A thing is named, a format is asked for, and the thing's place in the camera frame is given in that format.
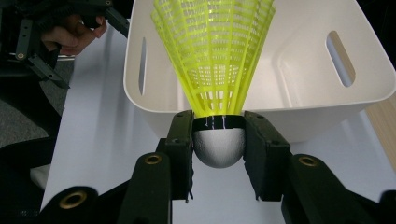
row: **shuttlecock cork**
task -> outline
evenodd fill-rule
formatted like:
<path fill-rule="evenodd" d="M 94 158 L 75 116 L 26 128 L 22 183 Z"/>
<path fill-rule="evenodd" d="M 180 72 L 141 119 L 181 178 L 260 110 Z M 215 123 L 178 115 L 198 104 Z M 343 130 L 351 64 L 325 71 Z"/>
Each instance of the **shuttlecock cork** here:
<path fill-rule="evenodd" d="M 206 165 L 242 157 L 242 106 L 271 20 L 273 0 L 154 0 L 151 18 L 194 112 L 193 148 Z"/>

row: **human hand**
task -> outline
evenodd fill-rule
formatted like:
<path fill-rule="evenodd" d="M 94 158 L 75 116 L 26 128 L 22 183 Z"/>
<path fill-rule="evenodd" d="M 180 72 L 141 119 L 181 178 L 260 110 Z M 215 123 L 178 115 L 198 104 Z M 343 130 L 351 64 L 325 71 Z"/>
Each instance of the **human hand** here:
<path fill-rule="evenodd" d="M 41 41 L 49 51 L 56 49 L 58 43 L 62 46 L 60 54 L 78 55 L 106 31 L 105 17 L 96 17 L 96 22 L 100 26 L 92 30 L 81 23 L 79 15 L 71 15 L 63 20 L 61 26 L 55 26 L 43 33 Z"/>

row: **black mechanical device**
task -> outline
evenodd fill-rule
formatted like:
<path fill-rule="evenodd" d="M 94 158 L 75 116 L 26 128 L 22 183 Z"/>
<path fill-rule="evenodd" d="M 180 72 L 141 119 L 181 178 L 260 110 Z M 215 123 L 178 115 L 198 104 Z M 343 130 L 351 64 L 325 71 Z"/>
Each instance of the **black mechanical device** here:
<path fill-rule="evenodd" d="M 69 88 L 53 70 L 59 48 L 48 51 L 41 34 L 72 14 L 81 16 L 84 25 L 98 27 L 96 16 L 128 36 L 129 22 L 113 7 L 111 0 L 5 0 L 0 3 L 0 63 L 9 70 L 21 63 L 32 69 L 40 80 L 51 80 L 60 88 Z"/>
<path fill-rule="evenodd" d="M 243 159 L 256 199 L 281 201 L 287 224 L 396 223 L 396 190 L 384 192 L 379 203 L 349 191 L 320 159 L 292 155 L 265 117 L 248 111 L 244 117 Z M 192 197 L 192 120 L 191 111 L 176 114 L 167 137 L 137 160 L 129 181 L 100 196 L 92 188 L 66 189 L 38 223 L 172 223 L 172 201 Z"/>

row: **wooden surface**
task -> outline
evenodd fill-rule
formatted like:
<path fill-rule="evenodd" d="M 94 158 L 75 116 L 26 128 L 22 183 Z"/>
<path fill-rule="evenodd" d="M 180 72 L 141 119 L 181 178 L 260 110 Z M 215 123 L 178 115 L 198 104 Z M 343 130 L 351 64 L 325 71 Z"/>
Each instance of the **wooden surface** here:
<path fill-rule="evenodd" d="M 396 172 L 396 93 L 385 101 L 370 105 L 366 112 Z"/>

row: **black band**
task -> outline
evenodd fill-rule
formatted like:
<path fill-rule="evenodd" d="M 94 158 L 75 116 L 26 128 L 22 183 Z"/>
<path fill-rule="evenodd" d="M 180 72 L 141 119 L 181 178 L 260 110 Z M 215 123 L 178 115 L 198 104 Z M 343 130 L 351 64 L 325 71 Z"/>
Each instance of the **black band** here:
<path fill-rule="evenodd" d="M 216 130 L 216 129 L 245 129 L 245 118 L 239 115 L 215 115 L 194 119 L 192 131 Z"/>

